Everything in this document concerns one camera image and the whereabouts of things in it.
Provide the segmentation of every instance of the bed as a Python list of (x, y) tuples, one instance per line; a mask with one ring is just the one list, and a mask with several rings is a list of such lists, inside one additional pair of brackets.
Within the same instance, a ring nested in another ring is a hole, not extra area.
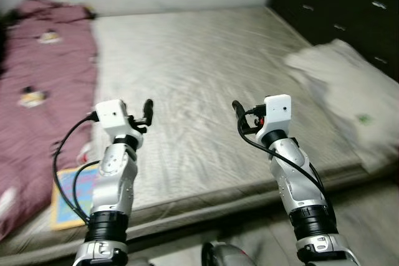
[[(100, 17), (95, 101), (121, 98), (141, 113), (154, 101), (153, 125), (138, 150), (128, 238), (163, 232), (278, 200), (265, 155), (240, 139), (231, 102), (292, 96), (295, 136), (330, 188), (370, 173), (282, 59), (308, 43), (264, 7)], [(95, 125), (94, 153), (109, 140)], [(85, 228), (49, 229), (45, 209), (0, 246), (0, 265), (33, 265), (74, 254)]]

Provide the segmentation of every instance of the floor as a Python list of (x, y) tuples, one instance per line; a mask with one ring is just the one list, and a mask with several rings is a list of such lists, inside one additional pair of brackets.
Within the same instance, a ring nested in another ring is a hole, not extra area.
[[(399, 193), (393, 179), (337, 192), (332, 202), (338, 229), (362, 266), (399, 265)], [(239, 246), (260, 266), (303, 265), (296, 257), (295, 236), (280, 204), (232, 218), (236, 219), (230, 224), (218, 223), (205, 230), (198, 227), (197, 232), (173, 242), (158, 239), (157, 245), (130, 254), (128, 265), (141, 266), (139, 259), (148, 257), (155, 266), (200, 266), (201, 244), (216, 239)], [(72, 265), (72, 261), (65, 259), (47, 266)]]

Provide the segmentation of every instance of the colorful book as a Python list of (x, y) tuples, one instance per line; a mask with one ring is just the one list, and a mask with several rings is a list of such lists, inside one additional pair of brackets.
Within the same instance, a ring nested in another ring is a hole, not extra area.
[[(92, 207), (92, 193), (94, 179), (97, 175), (97, 166), (98, 165), (95, 164), (84, 169), (79, 174), (76, 184), (77, 199), (86, 215), (89, 215), (90, 208)], [(74, 203), (74, 198), (72, 197), (72, 183), (74, 182), (74, 176), (78, 170), (79, 168), (63, 169), (57, 173), (62, 189), (72, 203)], [(84, 225), (83, 220), (65, 203), (55, 185), (53, 185), (51, 206), (51, 228), (53, 230), (62, 230)]]

